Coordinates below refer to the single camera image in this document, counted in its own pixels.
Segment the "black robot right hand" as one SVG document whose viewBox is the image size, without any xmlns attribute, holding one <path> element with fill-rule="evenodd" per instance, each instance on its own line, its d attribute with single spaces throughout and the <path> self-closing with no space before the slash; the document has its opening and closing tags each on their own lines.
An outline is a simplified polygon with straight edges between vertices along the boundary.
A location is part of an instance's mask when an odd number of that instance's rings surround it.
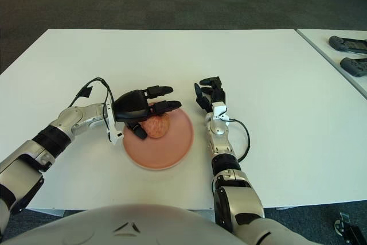
<svg viewBox="0 0 367 245">
<path fill-rule="evenodd" d="M 199 84 L 194 84 L 194 90 L 197 104 L 207 113 L 213 111 L 213 103 L 225 103 L 225 92 L 218 76 L 200 80 Z"/>
</svg>

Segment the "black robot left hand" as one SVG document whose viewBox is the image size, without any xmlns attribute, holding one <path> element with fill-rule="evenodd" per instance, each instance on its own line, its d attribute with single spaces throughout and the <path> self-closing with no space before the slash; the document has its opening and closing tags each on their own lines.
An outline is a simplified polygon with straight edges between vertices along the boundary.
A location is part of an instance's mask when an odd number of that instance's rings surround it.
<svg viewBox="0 0 367 245">
<path fill-rule="evenodd" d="M 181 102 L 176 100 L 164 100 L 152 105 L 148 103 L 148 100 L 172 92 L 172 87 L 155 85 L 145 90 L 133 90 L 125 93 L 113 102 L 112 107 L 115 120 L 124 123 L 138 138 L 146 139 L 147 133 L 140 125 L 141 122 L 151 117 L 171 112 L 182 106 Z"/>
</svg>

